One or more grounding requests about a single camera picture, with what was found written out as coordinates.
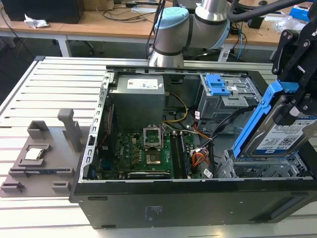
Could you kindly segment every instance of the yellow wires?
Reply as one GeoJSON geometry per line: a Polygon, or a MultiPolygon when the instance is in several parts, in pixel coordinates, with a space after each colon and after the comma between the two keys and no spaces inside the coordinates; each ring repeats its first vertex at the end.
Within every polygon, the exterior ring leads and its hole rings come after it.
{"type": "Polygon", "coordinates": [[[171,95],[173,95],[174,97],[176,97],[183,105],[185,108],[185,115],[183,116],[183,118],[181,119],[177,119],[177,120],[163,120],[163,122],[167,122],[167,123],[173,123],[173,122],[182,122],[186,119],[187,115],[188,115],[188,108],[186,106],[186,104],[183,102],[183,100],[180,99],[180,97],[178,97],[176,94],[174,93],[170,93],[171,95]]]}
{"type": "Polygon", "coordinates": [[[198,131],[196,128],[196,125],[194,125],[194,131],[197,132],[200,136],[202,136],[203,138],[206,138],[207,140],[209,140],[210,138],[208,136],[206,136],[205,134],[203,134],[202,132],[198,131]]]}

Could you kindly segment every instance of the computer case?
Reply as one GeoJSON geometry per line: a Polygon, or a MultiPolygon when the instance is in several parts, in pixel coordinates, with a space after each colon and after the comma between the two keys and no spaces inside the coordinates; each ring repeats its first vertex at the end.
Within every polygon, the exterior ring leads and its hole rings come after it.
{"type": "Polygon", "coordinates": [[[76,24],[84,14],[83,0],[2,0],[11,21],[28,17],[50,22],[76,24]]]}

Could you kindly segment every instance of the motherboard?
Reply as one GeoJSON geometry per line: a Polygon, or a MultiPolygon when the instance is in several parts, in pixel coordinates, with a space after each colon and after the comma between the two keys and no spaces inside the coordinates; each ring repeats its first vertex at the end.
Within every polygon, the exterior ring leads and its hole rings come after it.
{"type": "Polygon", "coordinates": [[[163,132],[118,133],[114,158],[101,158],[99,174],[102,179],[176,179],[180,176],[199,178],[197,169],[189,159],[194,149],[190,133],[163,132]],[[148,148],[147,144],[159,143],[160,148],[148,148]]]}

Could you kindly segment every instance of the hard drive label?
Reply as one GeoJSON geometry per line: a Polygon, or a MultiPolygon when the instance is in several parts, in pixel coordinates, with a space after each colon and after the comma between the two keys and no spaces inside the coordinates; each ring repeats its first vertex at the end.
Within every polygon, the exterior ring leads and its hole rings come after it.
{"type": "Polygon", "coordinates": [[[313,124],[317,117],[297,119],[292,125],[275,125],[257,147],[257,152],[273,154],[288,150],[303,135],[303,128],[313,124]]]}

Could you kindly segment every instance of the slotted metal table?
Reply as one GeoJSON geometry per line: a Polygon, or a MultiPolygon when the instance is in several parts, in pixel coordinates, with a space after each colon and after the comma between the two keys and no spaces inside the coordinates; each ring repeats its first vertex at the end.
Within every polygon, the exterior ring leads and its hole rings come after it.
{"type": "MultiPolygon", "coordinates": [[[[44,120],[63,126],[60,108],[73,108],[80,125],[90,125],[106,65],[147,65],[142,59],[46,57],[34,61],[0,106],[0,184],[26,142],[27,126],[44,120]]],[[[185,66],[257,70],[271,83],[271,64],[185,62],[185,66]]],[[[315,138],[311,139],[317,146],[315,138]]],[[[317,237],[317,202],[277,224],[94,230],[68,197],[0,198],[0,237],[317,237]]]]}

